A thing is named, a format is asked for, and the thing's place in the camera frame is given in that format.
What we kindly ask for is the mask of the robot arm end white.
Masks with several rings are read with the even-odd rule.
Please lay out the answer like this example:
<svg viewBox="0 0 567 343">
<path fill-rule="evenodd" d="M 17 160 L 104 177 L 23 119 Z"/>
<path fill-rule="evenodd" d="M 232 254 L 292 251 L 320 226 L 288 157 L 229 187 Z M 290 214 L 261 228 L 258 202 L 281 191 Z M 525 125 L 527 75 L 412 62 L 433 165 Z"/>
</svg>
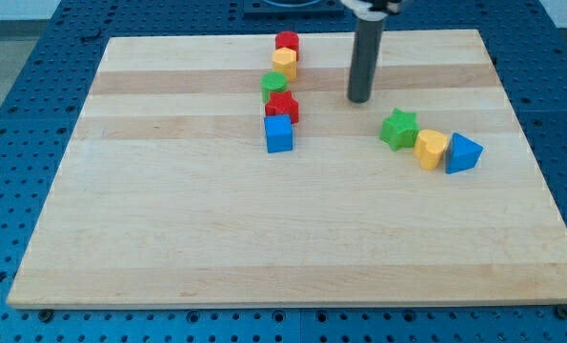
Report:
<svg viewBox="0 0 567 343">
<path fill-rule="evenodd" d="M 358 19 L 364 21 L 381 21 L 387 16 L 399 15 L 412 0 L 340 0 Z"/>
</svg>

